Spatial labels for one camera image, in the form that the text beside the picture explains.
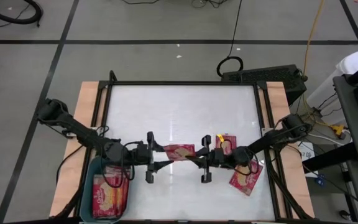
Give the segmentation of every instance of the floor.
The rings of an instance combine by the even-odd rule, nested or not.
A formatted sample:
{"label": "floor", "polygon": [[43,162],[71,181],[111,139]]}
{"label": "floor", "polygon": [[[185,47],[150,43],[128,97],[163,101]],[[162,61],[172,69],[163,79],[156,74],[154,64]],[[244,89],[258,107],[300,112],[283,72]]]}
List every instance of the floor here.
{"label": "floor", "polygon": [[[61,99],[73,111],[81,82],[107,79],[111,69],[119,80],[218,81],[216,65],[229,52],[240,0],[219,9],[195,9],[190,0],[131,6],[118,0],[37,2],[45,11],[39,28],[0,28],[0,223],[48,216],[65,140],[32,119],[40,100]],[[302,68],[318,4],[243,0],[232,54],[242,57],[245,69]],[[0,0],[0,13],[11,17],[25,7],[21,0]],[[22,17],[33,13],[30,8]],[[306,96],[335,64],[358,51],[358,3],[327,0],[311,44]],[[227,63],[223,70],[237,66]],[[312,195],[319,218],[335,218],[330,216],[339,207],[319,205],[341,205],[336,196]]]}

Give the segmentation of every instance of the snack bag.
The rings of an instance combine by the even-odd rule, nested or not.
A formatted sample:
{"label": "snack bag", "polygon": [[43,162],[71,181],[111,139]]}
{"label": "snack bag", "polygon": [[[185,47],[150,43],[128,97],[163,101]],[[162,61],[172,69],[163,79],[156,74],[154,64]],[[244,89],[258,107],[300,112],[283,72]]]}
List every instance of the snack bag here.
{"label": "snack bag", "polygon": [[[106,178],[111,184],[114,183],[115,177],[106,174]],[[115,190],[110,187],[103,179],[102,175],[93,177],[93,204],[92,214],[94,218],[116,218],[116,206],[113,203]]]}
{"label": "snack bag", "polygon": [[[111,185],[119,185],[121,181],[121,168],[106,166],[105,176]],[[110,187],[102,175],[93,178],[93,217],[95,218],[119,218],[125,211],[129,180],[123,177],[119,188]]]}
{"label": "snack bag", "polygon": [[217,135],[216,148],[222,148],[225,155],[229,155],[233,149],[237,147],[237,140],[235,136]]}
{"label": "snack bag", "polygon": [[252,189],[254,189],[256,181],[258,180],[259,175],[262,172],[262,169],[264,168],[262,165],[258,164],[255,160],[251,160],[247,167],[237,166],[236,169],[244,174],[249,174],[250,166],[253,172],[256,172],[256,170],[258,170],[258,172],[256,172],[256,174],[251,173],[250,175],[242,175],[238,172],[235,172],[230,180],[230,184],[233,187],[239,189],[241,192],[244,192],[248,196],[251,195]]}
{"label": "snack bag", "polygon": [[171,161],[184,161],[186,156],[196,156],[193,144],[173,144],[164,146],[164,150]]}

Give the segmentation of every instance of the teal bin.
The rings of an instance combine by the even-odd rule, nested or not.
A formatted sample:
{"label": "teal bin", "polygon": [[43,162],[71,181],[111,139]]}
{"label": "teal bin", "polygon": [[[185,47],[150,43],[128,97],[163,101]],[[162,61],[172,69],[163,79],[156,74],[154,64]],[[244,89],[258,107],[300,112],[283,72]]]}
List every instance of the teal bin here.
{"label": "teal bin", "polygon": [[93,176],[95,174],[102,174],[100,170],[100,157],[95,157],[88,167],[88,173],[86,174],[84,192],[82,195],[80,217],[85,223],[114,223],[119,220],[115,219],[95,219],[92,217],[92,197],[93,197]]}

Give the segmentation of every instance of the electrical cord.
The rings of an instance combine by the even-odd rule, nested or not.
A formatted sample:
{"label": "electrical cord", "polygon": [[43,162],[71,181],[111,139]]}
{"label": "electrical cord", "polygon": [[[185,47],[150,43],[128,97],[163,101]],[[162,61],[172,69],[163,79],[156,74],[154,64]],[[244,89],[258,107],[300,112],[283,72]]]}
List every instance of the electrical cord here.
{"label": "electrical cord", "polygon": [[293,146],[291,146],[291,145],[289,145],[289,144],[287,144],[286,146],[291,147],[291,148],[294,149],[297,153],[299,153],[299,156],[300,156],[301,159],[302,159],[302,153],[299,151],[299,149],[297,149],[297,148],[295,148],[295,147],[293,147]]}
{"label": "electrical cord", "polygon": [[232,50],[233,50],[234,38],[236,37],[236,31],[237,31],[237,25],[238,25],[238,22],[239,22],[241,4],[242,4],[242,0],[240,0],[239,8],[238,8],[238,11],[237,11],[236,24],[235,24],[235,26],[234,26],[233,38],[231,39],[231,46],[230,46],[229,55],[228,55],[225,59],[223,59],[221,62],[219,62],[218,66],[216,67],[216,73],[217,73],[220,77],[223,77],[223,75],[222,75],[222,73],[221,73],[221,67],[222,67],[223,63],[224,63],[224,62],[227,62],[228,60],[231,60],[231,59],[237,60],[237,61],[240,63],[239,71],[241,71],[241,70],[244,68],[244,62],[242,61],[242,59],[241,59],[240,57],[230,56],[230,55],[231,55],[231,52],[232,52]]}
{"label": "electrical cord", "polygon": [[33,0],[24,0],[24,1],[29,3],[35,9],[35,14],[32,17],[30,17],[28,19],[19,19],[19,17],[10,18],[10,17],[0,14],[0,20],[9,22],[9,23],[13,23],[13,24],[31,24],[34,22],[38,22],[37,26],[39,27],[39,21],[41,20],[41,17],[43,15],[42,8],[40,7],[40,5],[38,3],[36,3]]}
{"label": "electrical cord", "polygon": [[[199,1],[201,4],[199,6],[195,6],[194,5],[195,1]],[[212,5],[212,7],[217,9],[217,8],[221,7],[221,4],[225,3],[226,1],[227,0],[222,0],[220,2],[216,2],[216,1],[212,1],[212,0],[192,0],[191,1],[191,6],[193,6],[193,8],[200,9],[200,8],[204,7],[207,2],[209,2]]]}
{"label": "electrical cord", "polygon": [[[98,131],[99,128],[103,128],[103,132],[99,134],[99,136],[104,135],[106,132],[108,132],[110,130],[109,126],[100,126],[96,129],[96,131]],[[56,132],[60,133],[61,135],[65,136],[64,134],[62,134],[61,132],[57,131],[56,129],[52,128],[53,130],[55,130]],[[70,158],[72,155],[76,154],[84,145],[81,145],[80,147],[78,147],[77,149],[75,149],[72,153],[70,153],[68,156],[66,156],[66,158],[64,158],[64,160],[59,164],[57,171],[56,171],[56,184],[59,180],[59,175],[60,175],[60,169],[62,168],[62,165],[67,161],[68,158]]]}
{"label": "electrical cord", "polygon": [[72,155],[76,154],[81,148],[83,147],[83,145],[81,145],[80,147],[78,147],[77,149],[75,149],[72,153],[70,153],[66,158],[64,158],[64,160],[60,163],[60,165],[57,168],[56,171],[56,184],[59,181],[59,175],[60,175],[60,169],[62,168],[62,165],[66,162],[66,160],[68,158],[70,158]]}
{"label": "electrical cord", "polygon": [[[23,14],[23,12],[25,12],[29,7],[30,7],[30,4],[28,4],[27,7],[25,7],[23,10],[21,10],[19,15],[15,19],[18,19]],[[0,25],[0,27],[6,27],[11,24],[12,24],[11,22],[8,22],[7,24]]]}
{"label": "electrical cord", "polygon": [[[125,147],[130,145],[130,144],[139,144],[139,141],[133,141],[133,142],[129,142],[129,143],[126,143],[125,145],[123,145],[122,147],[122,151],[124,152],[125,150]],[[107,183],[107,185],[109,185],[110,187],[112,188],[119,188],[122,186],[122,183],[124,182],[124,176],[126,177],[126,179],[128,180],[133,180],[135,178],[135,169],[134,169],[134,166],[131,165],[131,171],[133,172],[132,173],[132,177],[129,177],[126,170],[125,170],[125,167],[124,167],[124,153],[121,153],[121,178],[120,178],[120,183],[118,185],[112,185],[108,179],[106,178],[106,174],[104,173],[104,166],[103,166],[103,155],[101,155],[100,157],[100,170],[101,170],[101,173],[102,173],[102,176],[103,176],[103,179],[104,181]]]}
{"label": "electrical cord", "polygon": [[354,200],[358,201],[358,198],[357,198],[356,196],[353,196],[353,195],[350,194],[349,192],[346,192],[346,190],[344,190],[344,189],[342,189],[340,186],[336,185],[333,181],[327,179],[326,177],[324,177],[324,176],[322,176],[322,175],[318,175],[317,173],[315,173],[315,172],[311,171],[309,168],[307,168],[305,165],[303,165],[303,167],[304,167],[307,171],[313,173],[314,175],[317,175],[318,177],[320,177],[320,178],[326,180],[327,182],[329,182],[330,184],[332,184],[333,186],[335,186],[338,190],[340,190],[341,192],[344,192],[345,194],[347,194],[349,197],[351,197],[351,198],[353,198]]}
{"label": "electrical cord", "polygon": [[332,140],[332,139],[330,139],[330,138],[327,138],[327,137],[324,137],[324,136],[318,136],[318,135],[310,134],[310,133],[309,133],[309,135],[310,135],[310,136],[313,136],[313,137],[316,137],[316,138],[321,138],[321,139],[325,139],[325,140],[331,141],[331,142],[333,142],[333,143],[335,143],[335,144],[338,144],[338,145],[340,145],[340,146],[343,146],[343,145],[344,145],[344,144],[342,144],[342,143],[339,143],[339,142],[337,142],[337,141],[334,141],[334,140]]}
{"label": "electrical cord", "polygon": [[126,0],[121,0],[123,2],[125,2],[126,4],[154,4],[156,2],[158,2],[159,0],[154,0],[151,2],[127,2]]}
{"label": "electrical cord", "polygon": [[320,109],[324,104],[325,102],[327,102],[329,99],[331,99],[332,97],[336,96],[336,92],[334,94],[332,94],[330,97],[328,97],[327,99],[325,99],[318,107],[317,109]]}
{"label": "electrical cord", "polygon": [[335,111],[339,111],[339,110],[341,110],[341,109],[342,109],[342,106],[341,106],[339,109],[332,110],[332,111],[331,111],[331,112],[329,112],[328,114],[321,115],[321,117],[331,115],[333,112],[335,112]]}
{"label": "electrical cord", "polygon": [[[308,77],[306,76],[306,69],[307,69],[307,64],[308,64],[308,52],[309,52],[309,47],[310,47],[310,42],[311,42],[311,38],[313,37],[313,34],[314,34],[314,30],[316,28],[316,24],[317,24],[317,21],[318,21],[318,18],[320,17],[320,14],[321,14],[321,11],[323,10],[323,6],[324,6],[324,0],[321,0],[320,1],[320,4],[319,4],[319,7],[318,7],[318,11],[317,11],[317,14],[316,14],[316,17],[314,18],[314,21],[313,21],[313,25],[311,27],[311,30],[310,30],[310,34],[309,34],[309,38],[308,38],[308,43],[306,45],[306,52],[305,52],[305,61],[303,63],[303,75],[302,75],[302,78],[303,78],[303,81],[307,81]],[[305,110],[307,111],[307,113],[310,115],[310,112],[309,112],[309,109],[308,109],[308,106],[306,104],[306,100],[305,100],[305,97],[304,97],[304,94],[302,94],[302,99],[303,99],[303,104],[305,106]],[[319,121],[316,121],[314,119],[315,123],[317,124],[320,124],[320,125],[325,125],[325,126],[329,126],[328,124],[326,123],[321,123]]]}

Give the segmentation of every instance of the white tabletop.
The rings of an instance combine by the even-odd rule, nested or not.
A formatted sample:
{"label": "white tabletop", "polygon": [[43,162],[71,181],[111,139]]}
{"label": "white tabletop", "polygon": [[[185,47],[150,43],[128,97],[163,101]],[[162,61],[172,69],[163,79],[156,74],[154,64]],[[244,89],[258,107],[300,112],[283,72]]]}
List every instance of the white tabletop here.
{"label": "white tabletop", "polygon": [[[260,138],[252,86],[113,86],[107,125],[109,138],[123,143],[143,140],[153,131],[160,145],[194,144],[228,133],[238,146]],[[264,154],[257,154],[264,161]],[[155,161],[167,160],[162,152]],[[174,162],[145,181],[145,166],[135,168],[123,220],[274,220],[264,167],[252,193],[229,185],[234,171],[211,168],[212,182],[201,183],[202,169],[190,161]]]}

